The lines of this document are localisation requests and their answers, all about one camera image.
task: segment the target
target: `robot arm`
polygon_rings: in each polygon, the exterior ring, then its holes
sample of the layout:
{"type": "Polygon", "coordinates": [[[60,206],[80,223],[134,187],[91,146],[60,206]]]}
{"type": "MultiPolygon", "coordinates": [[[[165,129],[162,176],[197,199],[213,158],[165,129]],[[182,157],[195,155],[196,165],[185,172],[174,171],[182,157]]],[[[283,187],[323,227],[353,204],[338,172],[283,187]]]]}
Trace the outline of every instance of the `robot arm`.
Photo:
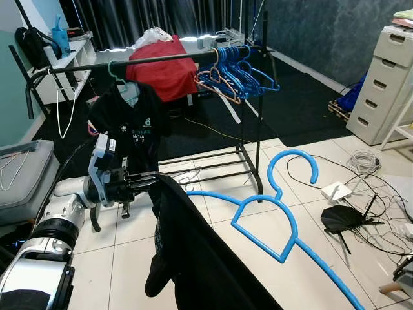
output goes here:
{"type": "Polygon", "coordinates": [[[157,181],[156,172],[129,175],[127,165],[109,171],[116,142],[100,134],[90,176],[60,181],[30,239],[0,277],[0,309],[64,310],[73,286],[73,249],[85,222],[85,209],[97,203],[129,203],[157,181]]]}

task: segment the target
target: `drawer handle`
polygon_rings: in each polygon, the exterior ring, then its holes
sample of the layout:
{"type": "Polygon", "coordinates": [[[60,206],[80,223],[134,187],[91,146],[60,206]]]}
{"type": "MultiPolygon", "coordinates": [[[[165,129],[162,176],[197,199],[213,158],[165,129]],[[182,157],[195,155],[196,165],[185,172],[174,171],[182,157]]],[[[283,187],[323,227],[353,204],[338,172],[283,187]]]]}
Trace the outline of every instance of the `drawer handle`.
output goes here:
{"type": "Polygon", "coordinates": [[[365,104],[366,104],[366,106],[368,106],[370,108],[373,108],[373,109],[377,108],[377,105],[373,101],[370,101],[368,99],[366,99],[365,104]]]}
{"type": "Polygon", "coordinates": [[[365,119],[358,117],[357,120],[362,124],[362,126],[368,126],[368,121],[366,121],[365,119]]]}
{"type": "Polygon", "coordinates": [[[386,87],[387,87],[387,85],[386,84],[384,84],[384,83],[382,83],[382,82],[380,82],[380,81],[378,81],[378,80],[374,80],[373,81],[373,84],[374,84],[374,86],[376,86],[378,89],[380,89],[380,90],[385,90],[386,89],[386,87]]]}
{"type": "Polygon", "coordinates": [[[383,66],[389,67],[389,68],[394,68],[396,66],[396,63],[394,63],[393,61],[384,59],[384,58],[381,60],[381,63],[383,64],[383,66]]]}
{"type": "Polygon", "coordinates": [[[405,41],[405,37],[398,36],[396,34],[390,34],[390,42],[397,45],[402,45],[405,41]]]}

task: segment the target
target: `black backpack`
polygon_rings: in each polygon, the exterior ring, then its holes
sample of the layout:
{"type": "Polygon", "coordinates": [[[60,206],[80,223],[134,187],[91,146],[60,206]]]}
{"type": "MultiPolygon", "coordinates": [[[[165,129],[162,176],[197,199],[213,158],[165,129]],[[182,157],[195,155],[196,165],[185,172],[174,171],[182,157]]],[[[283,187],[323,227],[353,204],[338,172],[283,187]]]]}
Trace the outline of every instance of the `black backpack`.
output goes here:
{"type": "Polygon", "coordinates": [[[62,57],[62,51],[56,41],[39,31],[37,28],[32,27],[31,30],[28,30],[25,27],[20,27],[15,31],[14,38],[25,53],[30,64],[34,67],[34,70],[49,65],[49,60],[44,51],[39,48],[36,39],[39,40],[41,48],[50,45],[53,48],[56,58],[60,59],[62,57]]]}

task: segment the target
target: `red cloth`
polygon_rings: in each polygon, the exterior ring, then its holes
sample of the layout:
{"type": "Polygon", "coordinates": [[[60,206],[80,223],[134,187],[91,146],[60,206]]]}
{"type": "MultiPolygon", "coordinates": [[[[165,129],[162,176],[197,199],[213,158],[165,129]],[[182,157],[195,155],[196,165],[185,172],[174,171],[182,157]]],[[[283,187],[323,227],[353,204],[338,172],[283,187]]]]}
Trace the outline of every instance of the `red cloth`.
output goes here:
{"type": "MultiPolygon", "coordinates": [[[[172,42],[158,41],[139,48],[129,60],[186,54],[179,37],[173,35],[172,39],[172,42]]],[[[195,63],[190,58],[128,65],[126,68],[127,79],[149,84],[163,102],[196,93],[195,74],[195,63]]]]}

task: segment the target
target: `black metal rack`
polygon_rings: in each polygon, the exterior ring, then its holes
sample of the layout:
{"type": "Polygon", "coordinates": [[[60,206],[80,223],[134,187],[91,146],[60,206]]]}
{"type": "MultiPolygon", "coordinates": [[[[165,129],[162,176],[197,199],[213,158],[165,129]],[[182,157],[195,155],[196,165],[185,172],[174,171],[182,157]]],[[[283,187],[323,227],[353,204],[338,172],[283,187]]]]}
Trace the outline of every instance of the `black metal rack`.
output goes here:
{"type": "MultiPolygon", "coordinates": [[[[19,3],[19,0],[15,0],[17,5],[19,6],[19,9],[21,8],[21,5],[19,3]]],[[[244,9],[244,33],[248,33],[248,8],[249,8],[249,1],[245,1],[245,9],[244,9]]],[[[26,14],[24,13],[23,8],[21,8],[22,15],[26,19],[27,25],[29,28],[30,22],[27,19],[26,14]]],[[[268,52],[267,52],[267,25],[268,25],[268,12],[264,11],[263,14],[263,46],[253,46],[253,48],[257,48],[261,51],[261,54],[263,57],[267,57],[268,52]]],[[[245,44],[249,44],[248,38],[245,36],[245,44]]],[[[24,75],[27,85],[26,85],[26,103],[27,103],[27,109],[28,109],[28,116],[30,119],[34,118],[33,115],[33,106],[32,106],[32,98],[31,98],[31,93],[34,95],[37,103],[41,107],[41,110],[45,114],[45,117],[47,118],[47,110],[41,101],[41,98],[39,94],[37,93],[36,87],[40,84],[41,80],[48,74],[51,75],[56,75],[58,73],[65,73],[65,72],[74,72],[74,71],[80,71],[80,70],[92,70],[96,68],[103,68],[107,67],[107,63],[100,63],[100,64],[95,64],[95,65],[85,65],[85,66],[79,66],[79,67],[73,67],[73,68],[59,68],[59,69],[52,69],[48,68],[45,70],[41,70],[33,74],[31,77],[28,76],[28,74],[25,71],[25,67],[20,59],[20,57],[17,55],[17,52],[15,51],[14,47],[12,45],[9,45],[10,50],[12,51],[13,57],[19,66],[22,74],[24,75]]],[[[246,53],[247,48],[244,46],[239,46],[238,47],[239,51],[241,53],[246,53]]],[[[199,53],[193,53],[193,54],[180,54],[180,55],[171,55],[171,56],[163,56],[163,57],[153,57],[153,58],[145,58],[145,59],[136,59],[136,60],[130,60],[130,61],[118,61],[118,62],[113,62],[111,64],[112,67],[120,67],[120,66],[127,66],[127,65],[135,65],[135,64],[140,64],[140,63],[151,63],[151,62],[157,62],[157,61],[167,61],[167,60],[173,60],[173,59],[183,59],[183,58],[192,58],[195,62],[200,62],[200,61],[209,61],[213,62],[216,59],[216,53],[213,50],[207,51],[207,52],[199,52],[199,53]]],[[[199,156],[195,158],[190,158],[187,160],[176,160],[176,161],[168,161],[166,163],[160,163],[162,164],[171,164],[171,163],[179,163],[179,162],[184,162],[184,161],[190,161],[190,160],[198,160],[201,158],[211,158],[211,157],[216,157],[216,156],[222,156],[222,155],[227,155],[227,154],[242,154],[244,159],[238,160],[238,161],[230,161],[226,163],[219,163],[215,165],[208,165],[204,167],[195,167],[191,169],[184,169],[184,170],[178,170],[174,172],[169,172],[169,174],[178,174],[178,173],[184,173],[184,172],[190,172],[190,171],[198,171],[198,170],[203,170],[203,169],[211,169],[211,168],[216,168],[216,167],[222,167],[222,166],[227,166],[227,165],[234,165],[237,163],[247,163],[248,165],[248,170],[242,171],[242,172],[236,172],[236,173],[231,173],[231,174],[223,174],[220,176],[214,176],[211,178],[204,178],[200,180],[190,180],[188,182],[181,183],[182,185],[190,184],[190,183],[197,183],[197,182],[202,182],[202,181],[209,181],[209,180],[215,180],[218,178],[227,178],[231,176],[237,176],[240,174],[249,174],[252,173],[254,176],[256,183],[257,183],[257,191],[258,194],[263,193],[263,184],[261,181],[261,178],[259,176],[259,153],[260,153],[260,132],[261,132],[261,124],[263,120],[263,97],[259,97],[258,101],[258,120],[257,120],[257,145],[256,145],[256,160],[255,164],[252,162],[250,156],[248,155],[248,152],[245,149],[244,146],[244,114],[245,114],[245,100],[241,100],[241,137],[240,140],[241,142],[236,145],[236,149],[231,152],[223,152],[219,154],[212,154],[212,155],[207,155],[207,156],[199,156]]]]}

